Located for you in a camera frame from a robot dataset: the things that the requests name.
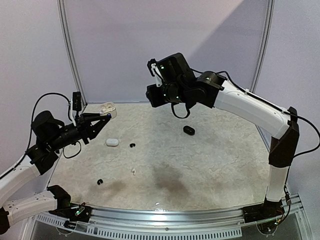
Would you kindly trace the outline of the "small white charging case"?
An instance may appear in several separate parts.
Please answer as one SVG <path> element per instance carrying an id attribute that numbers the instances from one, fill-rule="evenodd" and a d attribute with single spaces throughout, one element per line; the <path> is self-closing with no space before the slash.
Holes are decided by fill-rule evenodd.
<path id="1" fill-rule="evenodd" d="M 101 116 L 110 116 L 112 119 L 117 117 L 117 109 L 113 102 L 106 102 L 99 106 Z"/>

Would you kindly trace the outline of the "white oval charging case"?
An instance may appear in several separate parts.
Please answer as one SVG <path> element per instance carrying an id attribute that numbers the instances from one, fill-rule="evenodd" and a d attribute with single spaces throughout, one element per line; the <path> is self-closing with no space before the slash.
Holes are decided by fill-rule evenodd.
<path id="1" fill-rule="evenodd" d="M 115 138 L 108 138 L 106 141 L 105 141 L 105 144 L 108 146 L 108 147 L 116 147 L 119 145 L 119 140 L 118 139 L 115 139 Z"/>

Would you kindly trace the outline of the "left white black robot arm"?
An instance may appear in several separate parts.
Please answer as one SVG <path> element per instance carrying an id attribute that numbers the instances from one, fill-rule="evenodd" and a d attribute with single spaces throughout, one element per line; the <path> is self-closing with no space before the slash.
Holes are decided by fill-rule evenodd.
<path id="1" fill-rule="evenodd" d="M 71 196 L 59 185 L 48 187 L 34 196 L 17 200 L 9 198 L 26 183 L 44 175 L 58 160 L 59 150 L 79 141 L 88 144 L 117 115 L 83 113 L 68 125 L 55 119 L 48 110 L 40 112 L 31 123 L 36 143 L 0 178 L 0 233 L 4 234 L 17 222 L 42 212 L 76 220 Z"/>

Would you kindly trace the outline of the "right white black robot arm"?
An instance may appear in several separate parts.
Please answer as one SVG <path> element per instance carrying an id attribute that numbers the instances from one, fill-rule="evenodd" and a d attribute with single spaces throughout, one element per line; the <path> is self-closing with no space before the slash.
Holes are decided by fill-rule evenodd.
<path id="1" fill-rule="evenodd" d="M 300 137 L 295 108 L 276 106 L 237 86 L 227 74 L 205 71 L 195 76 L 180 52 L 159 61 L 152 58 L 147 62 L 147 68 L 155 78 L 155 84 L 146 89 L 152 107 L 165 104 L 174 107 L 183 103 L 189 112 L 196 104 L 202 104 L 235 114 L 271 135 L 268 185 L 265 202 L 259 206 L 258 213 L 262 218 L 274 214 L 278 210 L 277 202 L 285 193 L 287 175 Z"/>

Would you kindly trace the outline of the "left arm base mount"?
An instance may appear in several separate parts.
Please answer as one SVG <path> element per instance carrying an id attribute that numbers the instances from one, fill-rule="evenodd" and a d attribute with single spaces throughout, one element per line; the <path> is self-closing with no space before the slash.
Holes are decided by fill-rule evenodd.
<path id="1" fill-rule="evenodd" d="M 93 208 L 85 204 L 71 204 L 70 206 L 50 210 L 51 215 L 68 219 L 70 222 L 84 222 L 88 223 Z"/>

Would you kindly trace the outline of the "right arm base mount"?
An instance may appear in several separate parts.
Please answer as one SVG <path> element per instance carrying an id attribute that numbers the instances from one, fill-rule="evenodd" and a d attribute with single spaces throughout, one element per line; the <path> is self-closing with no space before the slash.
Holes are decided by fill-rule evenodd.
<path id="1" fill-rule="evenodd" d="M 289 199 L 286 203 L 288 206 L 287 211 L 285 211 L 281 200 L 273 202 L 265 199 L 263 203 L 242 207 L 242 216 L 245 223 L 257 222 L 280 216 L 280 219 L 276 220 L 274 223 L 275 226 L 278 226 L 290 213 L 292 201 Z"/>

